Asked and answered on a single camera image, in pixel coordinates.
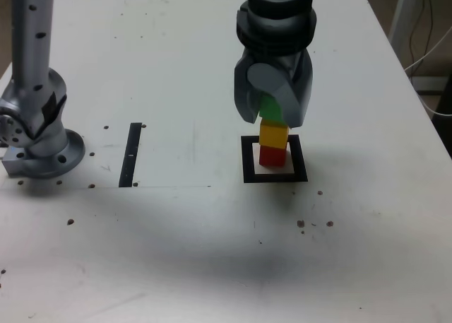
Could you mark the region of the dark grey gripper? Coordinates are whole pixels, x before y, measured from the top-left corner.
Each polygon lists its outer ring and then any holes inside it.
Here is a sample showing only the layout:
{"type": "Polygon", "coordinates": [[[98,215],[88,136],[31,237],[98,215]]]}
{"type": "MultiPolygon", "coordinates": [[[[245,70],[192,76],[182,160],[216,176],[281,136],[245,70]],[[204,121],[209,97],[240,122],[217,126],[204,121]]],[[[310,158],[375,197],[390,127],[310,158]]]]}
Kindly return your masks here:
{"type": "Polygon", "coordinates": [[[311,97],[312,79],[308,49],[285,56],[246,49],[234,68],[234,103],[242,119],[254,123],[260,107],[258,91],[264,92],[275,99],[288,127],[301,127],[311,97]]]}

